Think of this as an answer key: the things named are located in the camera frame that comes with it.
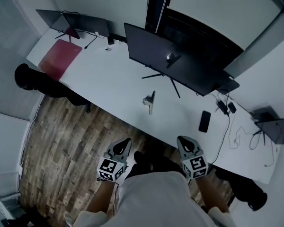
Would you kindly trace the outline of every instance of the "desk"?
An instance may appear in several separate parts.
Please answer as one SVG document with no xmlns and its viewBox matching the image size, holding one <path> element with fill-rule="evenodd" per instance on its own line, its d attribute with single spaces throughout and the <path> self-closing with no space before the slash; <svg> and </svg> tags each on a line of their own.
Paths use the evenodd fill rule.
<svg viewBox="0 0 284 227">
<path fill-rule="evenodd" d="M 49 29 L 27 59 L 37 66 L 56 42 L 55 37 L 58 35 L 57 31 Z M 83 38 L 71 40 L 83 48 L 94 38 L 86 33 L 80 33 L 80 37 Z M 61 39 L 67 41 L 68 37 L 63 36 Z M 168 77 L 141 79 L 152 74 L 156 72 L 129 59 L 127 44 L 115 41 L 115 44 L 108 46 L 106 38 L 97 38 L 88 49 L 82 50 L 60 82 L 119 119 L 174 147 L 177 147 L 176 139 L 179 135 L 197 140 L 208 162 L 213 162 L 228 125 L 228 117 L 220 110 L 216 111 L 216 99 L 212 95 L 197 96 L 194 91 L 175 82 L 181 95 L 179 99 Z M 142 100 L 154 90 L 156 96 L 152 115 L 149 115 L 148 107 L 142 104 Z M 246 133 L 258 131 L 249 113 L 233 103 L 237 108 L 235 120 L 231 114 L 231 130 L 228 130 L 214 164 L 253 180 L 269 183 L 280 146 L 272 144 L 274 164 L 270 167 L 264 166 L 273 161 L 268 137 L 265 146 L 263 137 L 260 137 L 257 148 L 250 150 L 251 135 L 246 136 L 241 129 L 237 134 L 240 135 L 240 146 L 230 149 L 230 145 L 232 148 L 237 147 L 233 141 L 240 126 L 244 127 Z M 207 133 L 198 130 L 203 110 L 212 114 Z M 258 136 L 254 137 L 251 146 L 256 145 L 257 138 Z"/>
</svg>

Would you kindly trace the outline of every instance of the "smartphone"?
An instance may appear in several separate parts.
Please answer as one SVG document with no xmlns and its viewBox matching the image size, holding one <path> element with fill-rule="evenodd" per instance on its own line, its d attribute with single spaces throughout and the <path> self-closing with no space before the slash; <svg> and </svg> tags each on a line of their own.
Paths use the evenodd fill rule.
<svg viewBox="0 0 284 227">
<path fill-rule="evenodd" d="M 199 126 L 199 131 L 206 133 L 208 130 L 208 125 L 210 121 L 210 112 L 203 111 L 201 121 L 200 121 L 200 126 Z"/>
</svg>

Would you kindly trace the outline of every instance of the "red mat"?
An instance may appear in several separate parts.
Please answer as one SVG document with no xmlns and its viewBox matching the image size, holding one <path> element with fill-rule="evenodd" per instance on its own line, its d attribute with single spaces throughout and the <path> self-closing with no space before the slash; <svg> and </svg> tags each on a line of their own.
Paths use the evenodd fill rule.
<svg viewBox="0 0 284 227">
<path fill-rule="evenodd" d="M 57 40 L 43 57 L 38 67 L 52 79 L 59 81 L 81 51 L 80 46 L 64 40 Z"/>
</svg>

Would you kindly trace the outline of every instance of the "wood parquet floor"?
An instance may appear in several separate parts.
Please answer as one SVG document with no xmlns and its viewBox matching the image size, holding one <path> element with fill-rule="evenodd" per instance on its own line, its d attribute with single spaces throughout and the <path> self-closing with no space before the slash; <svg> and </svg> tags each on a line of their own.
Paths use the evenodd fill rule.
<svg viewBox="0 0 284 227">
<path fill-rule="evenodd" d="M 66 226 L 63 214 L 75 219 L 85 210 L 100 183 L 97 179 L 98 159 L 108 145 L 124 137 L 133 141 L 130 159 L 143 147 L 161 150 L 165 156 L 180 163 L 178 150 L 137 128 L 123 122 L 99 107 L 73 106 L 64 98 L 45 97 L 30 129 L 23 156 L 20 181 L 20 203 L 24 209 L 37 206 L 49 216 L 53 227 Z M 226 201 L 232 196 L 228 182 L 210 178 Z M 202 205 L 195 181 L 189 185 L 192 197 Z M 112 196 L 109 215 L 113 211 Z"/>
</svg>

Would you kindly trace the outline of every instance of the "monitor leg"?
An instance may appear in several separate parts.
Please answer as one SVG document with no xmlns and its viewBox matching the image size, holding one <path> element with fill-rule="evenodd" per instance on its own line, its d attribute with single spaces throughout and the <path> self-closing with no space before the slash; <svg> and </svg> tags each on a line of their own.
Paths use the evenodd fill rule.
<svg viewBox="0 0 284 227">
<path fill-rule="evenodd" d="M 145 79 L 145 78 L 153 78 L 153 77 L 158 77 L 158 76 L 165 76 L 164 74 L 161 74 L 161 73 L 159 73 L 159 74 L 155 74 L 155 75 L 151 75 L 151 76 L 147 76 L 147 77 L 143 77 L 142 79 Z"/>
<path fill-rule="evenodd" d="M 172 85 L 174 86 L 174 88 L 175 88 L 175 90 L 176 90 L 176 92 L 177 92 L 177 94 L 178 94 L 178 97 L 181 98 L 181 97 L 180 97 L 180 94 L 179 94 L 179 92 L 178 92 L 178 90 L 177 90 L 177 87 L 176 87 L 176 85 L 175 85 L 174 80 L 173 80 L 173 79 L 170 79 L 170 80 L 171 80 L 171 83 L 172 83 Z"/>
<path fill-rule="evenodd" d="M 58 37 L 55 37 L 55 39 L 58 39 L 58 38 L 62 37 L 63 35 L 66 35 L 66 34 L 62 34 L 62 35 L 60 35 Z"/>
</svg>

